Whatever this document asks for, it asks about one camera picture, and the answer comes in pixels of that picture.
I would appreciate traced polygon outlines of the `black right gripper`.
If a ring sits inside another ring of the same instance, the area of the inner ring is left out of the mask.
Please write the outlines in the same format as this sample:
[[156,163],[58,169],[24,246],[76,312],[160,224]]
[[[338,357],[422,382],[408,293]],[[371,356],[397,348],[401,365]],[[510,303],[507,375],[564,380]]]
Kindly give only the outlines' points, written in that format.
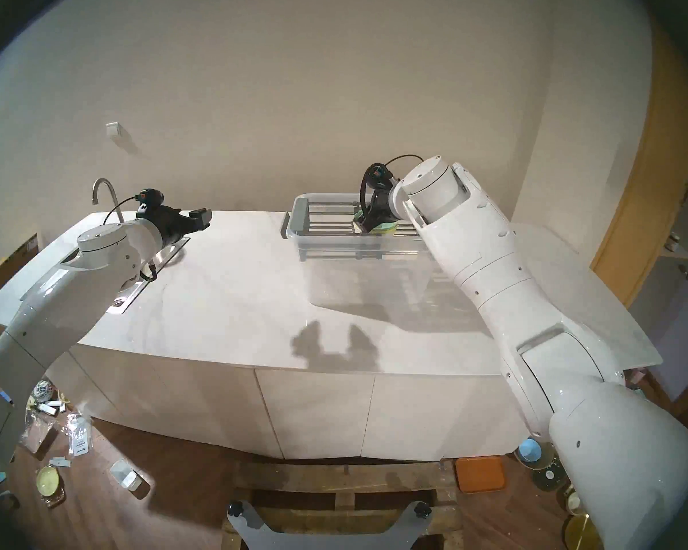
[[388,222],[375,220],[403,220],[403,203],[399,182],[372,182],[371,211],[360,208],[354,215],[356,233],[387,234]]

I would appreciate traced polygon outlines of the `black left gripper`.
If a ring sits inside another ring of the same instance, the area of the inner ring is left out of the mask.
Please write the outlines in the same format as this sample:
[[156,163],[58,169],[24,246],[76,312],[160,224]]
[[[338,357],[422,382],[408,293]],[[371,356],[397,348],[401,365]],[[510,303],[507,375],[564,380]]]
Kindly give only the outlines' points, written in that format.
[[137,210],[137,219],[152,223],[161,236],[161,246],[170,246],[194,230],[209,228],[213,212],[207,208],[190,211],[190,217],[180,214],[180,209],[167,205],[141,204]]

